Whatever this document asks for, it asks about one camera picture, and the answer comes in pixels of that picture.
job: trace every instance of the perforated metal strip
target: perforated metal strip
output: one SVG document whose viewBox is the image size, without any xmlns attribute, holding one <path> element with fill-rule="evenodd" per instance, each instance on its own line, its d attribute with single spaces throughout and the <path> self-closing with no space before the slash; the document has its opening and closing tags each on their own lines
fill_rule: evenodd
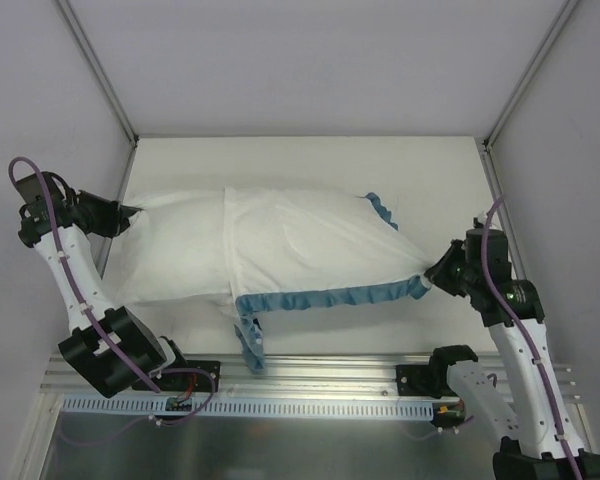
<svg viewBox="0 0 600 480">
<path fill-rule="evenodd" d="M 169 411 L 164 396 L 124 396 L 106 399 L 99 395 L 66 395 L 63 411 L 118 415 L 184 415 Z M 192 398 L 193 408 L 204 400 Z M 214 399 L 199 415 L 211 417 L 260 418 L 348 418 L 373 420 L 430 421 L 433 405 L 426 401 L 294 400 L 294 399 Z"/>
</svg>

